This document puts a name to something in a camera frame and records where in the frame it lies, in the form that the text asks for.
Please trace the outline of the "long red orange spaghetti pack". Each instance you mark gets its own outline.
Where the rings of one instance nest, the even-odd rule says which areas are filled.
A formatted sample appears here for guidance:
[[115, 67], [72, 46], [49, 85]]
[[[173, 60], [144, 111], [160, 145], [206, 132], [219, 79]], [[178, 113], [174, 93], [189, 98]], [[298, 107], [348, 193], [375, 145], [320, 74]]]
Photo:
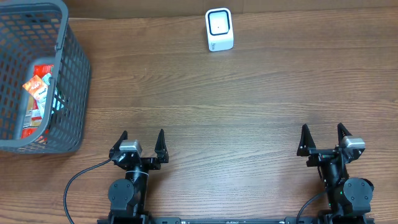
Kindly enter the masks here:
[[[53, 65], [35, 65], [33, 75], [43, 77], [46, 73], [52, 75]], [[21, 138], [26, 138], [34, 133], [42, 122], [42, 117], [37, 107], [37, 103], [34, 98], [29, 94], [29, 100], [27, 103], [27, 109], [24, 118], [24, 124], [22, 126]]]

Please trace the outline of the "teal orange snack packet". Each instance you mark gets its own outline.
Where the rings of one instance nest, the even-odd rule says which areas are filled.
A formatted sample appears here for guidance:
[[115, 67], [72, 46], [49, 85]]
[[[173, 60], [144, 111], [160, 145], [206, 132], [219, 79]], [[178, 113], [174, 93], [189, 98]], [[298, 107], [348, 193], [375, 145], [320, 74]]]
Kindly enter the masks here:
[[43, 77], [34, 75], [28, 82], [23, 84], [23, 88], [34, 98], [37, 103], [41, 117], [45, 114], [47, 92], [49, 90], [51, 73], [46, 73]]

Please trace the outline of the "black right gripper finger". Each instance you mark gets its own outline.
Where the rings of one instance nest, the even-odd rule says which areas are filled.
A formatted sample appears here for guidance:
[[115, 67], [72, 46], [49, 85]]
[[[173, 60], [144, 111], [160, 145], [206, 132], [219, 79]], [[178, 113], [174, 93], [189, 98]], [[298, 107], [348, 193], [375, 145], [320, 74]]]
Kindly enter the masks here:
[[297, 156], [305, 157], [314, 153], [316, 150], [316, 145], [313, 141], [312, 135], [310, 133], [307, 124], [302, 126], [300, 143], [297, 149]]
[[342, 140], [345, 136], [351, 136], [351, 133], [345, 128], [343, 123], [338, 123], [338, 144], [341, 145]]

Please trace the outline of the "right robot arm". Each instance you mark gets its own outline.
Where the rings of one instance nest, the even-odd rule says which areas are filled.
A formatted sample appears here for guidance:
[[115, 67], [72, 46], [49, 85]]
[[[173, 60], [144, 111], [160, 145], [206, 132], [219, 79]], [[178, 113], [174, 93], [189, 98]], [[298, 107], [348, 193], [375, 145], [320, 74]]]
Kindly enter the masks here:
[[316, 167], [324, 190], [309, 199], [299, 210], [295, 222], [302, 221], [304, 210], [322, 196], [327, 196], [328, 210], [320, 210], [313, 223], [372, 223], [366, 214], [371, 211], [374, 185], [364, 178], [350, 177], [346, 165], [359, 159], [366, 149], [361, 137], [353, 136], [342, 123], [337, 125], [338, 144], [331, 149], [317, 149], [309, 127], [301, 130], [297, 155], [306, 157], [308, 167]]

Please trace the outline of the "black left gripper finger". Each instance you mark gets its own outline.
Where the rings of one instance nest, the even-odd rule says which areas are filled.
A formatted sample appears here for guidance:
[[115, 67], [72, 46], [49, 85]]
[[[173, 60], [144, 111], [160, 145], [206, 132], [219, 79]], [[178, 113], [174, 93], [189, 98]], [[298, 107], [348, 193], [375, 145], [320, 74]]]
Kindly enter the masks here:
[[160, 163], [168, 163], [169, 162], [169, 154], [167, 151], [167, 146], [166, 146], [166, 142], [165, 142], [165, 134], [164, 134], [163, 129], [161, 129], [159, 132], [154, 151], [157, 154], [157, 158]]
[[121, 143], [127, 139], [127, 131], [123, 131], [122, 135], [120, 138], [116, 141], [114, 146], [112, 147], [113, 152], [119, 151]]

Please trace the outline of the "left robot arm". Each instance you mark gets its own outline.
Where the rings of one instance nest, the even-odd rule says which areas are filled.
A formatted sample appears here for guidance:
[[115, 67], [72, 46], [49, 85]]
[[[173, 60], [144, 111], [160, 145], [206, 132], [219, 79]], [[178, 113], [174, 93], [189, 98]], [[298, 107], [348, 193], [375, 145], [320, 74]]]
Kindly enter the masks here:
[[149, 172], [161, 169], [169, 162], [164, 130], [160, 130], [155, 144], [155, 157], [142, 157], [139, 141], [129, 140], [124, 131], [109, 151], [114, 165], [125, 171], [123, 179], [115, 180], [108, 190], [111, 202], [108, 223], [154, 223], [145, 210]]

